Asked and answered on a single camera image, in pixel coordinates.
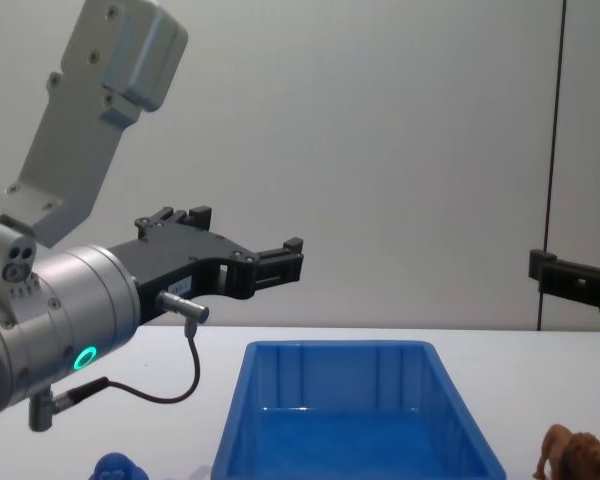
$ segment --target blue toy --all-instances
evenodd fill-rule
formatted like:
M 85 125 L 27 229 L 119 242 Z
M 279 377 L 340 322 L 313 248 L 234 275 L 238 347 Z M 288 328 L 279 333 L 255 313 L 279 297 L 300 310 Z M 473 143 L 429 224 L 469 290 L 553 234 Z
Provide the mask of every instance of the blue toy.
M 89 480 L 149 480 L 149 476 L 121 453 L 100 459 Z

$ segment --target blue container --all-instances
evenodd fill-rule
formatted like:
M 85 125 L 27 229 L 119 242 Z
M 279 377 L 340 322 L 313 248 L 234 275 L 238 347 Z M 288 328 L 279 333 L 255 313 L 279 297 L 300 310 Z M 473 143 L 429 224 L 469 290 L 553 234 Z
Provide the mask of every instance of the blue container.
M 506 478 L 432 345 L 247 347 L 212 480 L 430 478 Z

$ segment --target black mechanical bracket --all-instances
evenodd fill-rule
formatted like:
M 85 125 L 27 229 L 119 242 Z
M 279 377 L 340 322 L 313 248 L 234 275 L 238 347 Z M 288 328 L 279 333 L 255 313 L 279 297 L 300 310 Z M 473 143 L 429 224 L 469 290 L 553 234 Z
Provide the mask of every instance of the black mechanical bracket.
M 257 290 L 300 280 L 302 239 L 252 252 L 209 231 L 209 207 L 188 212 L 165 207 L 135 225 L 138 239 L 110 250 L 135 278 L 141 324 L 164 313 L 156 306 L 162 291 L 188 300 L 202 295 L 245 300 Z
M 540 293 L 600 309 L 600 268 L 565 262 L 551 253 L 532 250 L 529 277 L 538 281 Z

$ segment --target brown toy animal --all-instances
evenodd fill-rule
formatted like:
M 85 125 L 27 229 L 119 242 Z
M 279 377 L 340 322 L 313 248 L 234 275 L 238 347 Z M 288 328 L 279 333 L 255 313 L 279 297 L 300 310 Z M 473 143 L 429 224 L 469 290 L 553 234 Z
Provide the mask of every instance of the brown toy animal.
M 553 425 L 542 442 L 534 478 L 546 480 L 547 460 L 552 480 L 600 480 L 600 441 L 590 433 L 571 433 L 562 425 Z

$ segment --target white table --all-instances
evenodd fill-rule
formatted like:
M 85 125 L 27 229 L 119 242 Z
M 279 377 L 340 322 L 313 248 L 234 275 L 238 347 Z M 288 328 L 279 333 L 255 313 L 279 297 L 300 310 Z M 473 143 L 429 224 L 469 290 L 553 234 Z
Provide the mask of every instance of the white table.
M 509 479 L 531 478 L 547 427 L 600 438 L 600 333 L 206 327 L 197 344 L 202 380 L 180 405 L 153 405 L 109 390 L 34 434 L 27 404 L 0 414 L 0 480 L 84 480 L 119 451 L 151 480 L 208 478 L 247 343 L 256 340 L 415 339 L 434 344 Z M 181 327 L 145 327 L 120 351 L 54 387 L 107 375 L 157 395 L 192 378 Z

